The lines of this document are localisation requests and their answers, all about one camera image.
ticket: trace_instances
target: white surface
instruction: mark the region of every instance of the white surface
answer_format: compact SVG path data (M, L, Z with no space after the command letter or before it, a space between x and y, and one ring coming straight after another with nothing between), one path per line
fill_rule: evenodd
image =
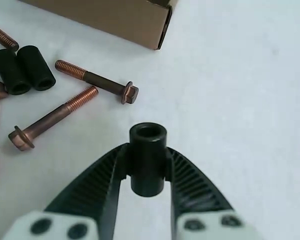
M266 240L300 240L300 0L180 0L160 51L0 0L0 27L36 45L57 84L11 96L0 111L0 238L19 216L43 209L78 174L156 122ZM140 88L121 105L97 99L18 152L8 141L87 84L54 70L64 59ZM170 188L151 199L123 182L115 240L170 239Z
M222 225L224 216L234 216L242 225L224 226ZM200 221L204 229L185 229L186 222L193 220ZM255 228L233 210L186 213L178 218L177 226L177 240L263 240Z
M51 225L46 232L33 235L31 227L42 219L51 220ZM92 218L42 211L32 211L16 219L2 240L69 240L69 229L76 224L87 227L86 235L81 240L99 240L98 226Z

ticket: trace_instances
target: cardboard box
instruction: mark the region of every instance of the cardboard box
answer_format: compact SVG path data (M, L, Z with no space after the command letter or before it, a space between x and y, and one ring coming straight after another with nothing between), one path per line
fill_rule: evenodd
M20 0L147 48L160 49L178 0Z

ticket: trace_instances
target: black cylindrical spacer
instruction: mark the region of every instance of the black cylindrical spacer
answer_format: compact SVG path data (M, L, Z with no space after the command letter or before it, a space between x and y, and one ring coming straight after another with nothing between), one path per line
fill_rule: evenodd
M130 130L131 188L142 197L164 189L167 165L167 130L155 123L141 123Z
M31 85L45 91L56 84L56 79L36 46L24 46L17 53L17 60Z
M0 76L6 91L11 95L21 95L31 89L31 85L20 68L15 52L0 50Z

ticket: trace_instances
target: bolt thread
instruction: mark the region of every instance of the bolt thread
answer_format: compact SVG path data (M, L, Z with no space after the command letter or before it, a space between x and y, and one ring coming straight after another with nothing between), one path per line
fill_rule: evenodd
M88 87L86 90L69 100L66 105L68 109L73 113L74 111L85 105L87 102L95 98L98 93L98 89L95 86Z
M0 44L5 48L11 49L13 51L17 51L19 49L19 44L1 29L0 29Z
M76 65L73 65L63 60L58 60L55 62L55 69L82 81L84 80L84 75L85 72L87 71L81 67L78 67Z

